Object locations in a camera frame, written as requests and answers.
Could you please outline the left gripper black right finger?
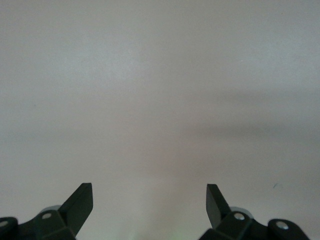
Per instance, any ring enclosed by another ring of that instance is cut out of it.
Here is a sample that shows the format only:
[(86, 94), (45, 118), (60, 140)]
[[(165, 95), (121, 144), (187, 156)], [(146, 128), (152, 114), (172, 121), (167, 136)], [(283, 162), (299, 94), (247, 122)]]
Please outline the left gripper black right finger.
[(219, 187), (206, 187), (206, 212), (211, 223), (201, 240), (266, 240), (267, 227), (242, 210), (231, 210)]

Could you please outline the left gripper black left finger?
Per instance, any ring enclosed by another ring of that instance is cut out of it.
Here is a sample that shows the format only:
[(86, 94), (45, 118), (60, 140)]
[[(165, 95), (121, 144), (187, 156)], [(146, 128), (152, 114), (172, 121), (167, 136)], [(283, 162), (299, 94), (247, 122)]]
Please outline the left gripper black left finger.
[(75, 240), (93, 210), (91, 183), (82, 183), (60, 206), (18, 226), (19, 240)]

